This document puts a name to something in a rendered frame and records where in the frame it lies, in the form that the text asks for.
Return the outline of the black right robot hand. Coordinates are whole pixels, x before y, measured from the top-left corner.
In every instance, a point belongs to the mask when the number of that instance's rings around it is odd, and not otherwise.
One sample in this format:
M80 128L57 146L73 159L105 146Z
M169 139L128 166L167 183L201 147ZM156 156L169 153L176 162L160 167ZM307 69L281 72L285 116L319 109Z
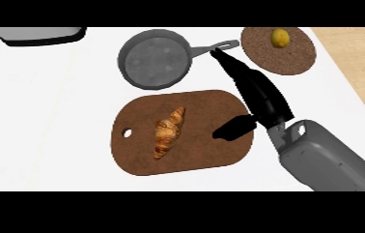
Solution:
M256 124L260 124L270 134L282 134L285 123L294 118L294 114L276 86L260 71L251 69L219 48L208 54L232 78L250 110L250 114L234 117L213 131L211 138L232 141L254 130Z

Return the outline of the grey frying pan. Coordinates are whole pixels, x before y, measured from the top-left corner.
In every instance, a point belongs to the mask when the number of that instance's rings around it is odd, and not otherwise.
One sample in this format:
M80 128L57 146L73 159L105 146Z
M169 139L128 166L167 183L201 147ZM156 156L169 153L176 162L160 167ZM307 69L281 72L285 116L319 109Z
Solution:
M236 40L210 46L191 47L173 31L151 29L138 33L123 44L117 57L117 69L128 83L142 90L169 88L188 73L192 58L216 50L239 45Z

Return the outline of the yellow lemon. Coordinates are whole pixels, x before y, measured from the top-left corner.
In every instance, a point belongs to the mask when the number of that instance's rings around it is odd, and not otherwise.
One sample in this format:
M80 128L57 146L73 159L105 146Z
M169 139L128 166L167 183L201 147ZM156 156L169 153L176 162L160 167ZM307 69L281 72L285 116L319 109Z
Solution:
M282 28L276 28L270 34L270 43L275 47L284 48L289 43L289 34Z

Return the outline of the brown wooden cutting board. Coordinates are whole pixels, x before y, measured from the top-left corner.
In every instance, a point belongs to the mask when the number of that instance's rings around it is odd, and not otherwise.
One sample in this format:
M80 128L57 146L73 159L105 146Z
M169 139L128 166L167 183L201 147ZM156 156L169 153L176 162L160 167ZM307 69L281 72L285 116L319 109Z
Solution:
M166 155L154 159L156 122L178 107L185 108L181 135ZM130 101L113 121L111 154L132 175L154 175L229 165L251 148L253 134L232 141L214 139L213 131L247 109L239 99L220 90L144 96Z

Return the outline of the golden brown croissant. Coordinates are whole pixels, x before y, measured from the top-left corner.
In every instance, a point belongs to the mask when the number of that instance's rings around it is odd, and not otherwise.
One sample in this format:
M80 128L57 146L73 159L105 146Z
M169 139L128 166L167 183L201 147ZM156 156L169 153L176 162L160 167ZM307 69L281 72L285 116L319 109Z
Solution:
M154 160L158 160L175 144L175 141L181 134L183 124L185 108L178 107L167 118L156 123L156 150Z

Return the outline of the round brown cork placemat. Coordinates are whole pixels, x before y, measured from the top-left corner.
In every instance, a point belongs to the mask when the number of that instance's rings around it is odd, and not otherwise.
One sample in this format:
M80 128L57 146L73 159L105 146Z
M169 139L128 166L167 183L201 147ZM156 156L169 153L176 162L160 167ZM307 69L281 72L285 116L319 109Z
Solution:
M241 47L250 60L266 71L279 75L304 73L313 66L316 50L312 40L297 27L284 27L289 35L285 47L275 47L270 35L275 27L245 27Z

